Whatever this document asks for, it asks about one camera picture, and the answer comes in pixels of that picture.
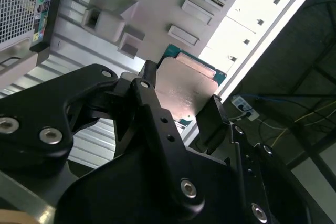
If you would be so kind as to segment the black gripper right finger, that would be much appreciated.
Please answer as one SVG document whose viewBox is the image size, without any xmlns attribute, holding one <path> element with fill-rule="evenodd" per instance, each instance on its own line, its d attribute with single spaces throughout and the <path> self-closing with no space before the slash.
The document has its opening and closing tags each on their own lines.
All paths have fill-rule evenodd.
<svg viewBox="0 0 336 224">
<path fill-rule="evenodd" d="M 229 121 L 218 96 L 213 95 L 196 116 L 207 155 L 234 172 L 245 223 L 312 223 L 306 195 L 297 180 L 264 144 L 252 146 L 244 131 Z"/>
</svg>

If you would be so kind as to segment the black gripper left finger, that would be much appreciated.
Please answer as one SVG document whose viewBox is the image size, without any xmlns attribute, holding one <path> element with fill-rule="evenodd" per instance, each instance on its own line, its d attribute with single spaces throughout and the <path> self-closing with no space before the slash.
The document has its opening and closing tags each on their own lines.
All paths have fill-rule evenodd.
<svg viewBox="0 0 336 224">
<path fill-rule="evenodd" d="M 114 121 L 115 158 L 147 150 L 159 165 L 173 208 L 196 216 L 204 195 L 170 112 L 155 93 L 157 66 L 147 61 L 129 81 L 89 65 L 1 99 L 1 169 L 28 176 L 59 174 L 74 135 L 100 118 Z"/>
</svg>

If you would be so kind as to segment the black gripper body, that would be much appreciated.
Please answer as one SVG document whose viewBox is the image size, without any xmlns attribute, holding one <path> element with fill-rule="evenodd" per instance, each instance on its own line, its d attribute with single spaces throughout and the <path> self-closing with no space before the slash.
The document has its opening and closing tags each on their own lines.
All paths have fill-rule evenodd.
<svg viewBox="0 0 336 224">
<path fill-rule="evenodd" d="M 147 150 L 122 155 L 73 183 L 57 204 L 55 223 L 244 223 L 233 171 L 190 150 L 196 189 L 205 197 L 192 219 L 173 208 L 159 165 Z"/>
</svg>

